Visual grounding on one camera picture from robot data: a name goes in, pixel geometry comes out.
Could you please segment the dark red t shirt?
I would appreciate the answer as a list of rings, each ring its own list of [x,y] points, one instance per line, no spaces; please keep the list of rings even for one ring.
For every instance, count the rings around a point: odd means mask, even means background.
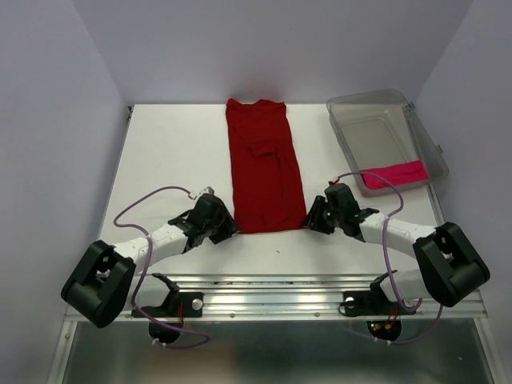
[[[226,103],[234,220],[244,234],[298,230],[306,217],[286,104]]]

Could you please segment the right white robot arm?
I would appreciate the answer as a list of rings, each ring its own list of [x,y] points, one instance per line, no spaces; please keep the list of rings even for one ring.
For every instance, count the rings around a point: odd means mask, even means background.
[[[302,225],[322,234],[340,229],[348,237],[417,262],[416,270],[388,267],[369,289],[345,293],[342,307],[350,317],[385,314],[405,300],[430,298],[453,307],[490,280],[489,268],[458,225],[418,225],[361,208],[344,183],[330,184],[317,196]]]

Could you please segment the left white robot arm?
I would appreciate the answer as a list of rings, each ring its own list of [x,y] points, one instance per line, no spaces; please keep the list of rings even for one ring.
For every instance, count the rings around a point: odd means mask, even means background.
[[[152,233],[129,241],[91,243],[66,280],[61,298],[96,327],[112,323],[128,306],[134,276],[156,262],[189,252],[205,239],[218,244],[239,232],[224,202],[212,193]]]

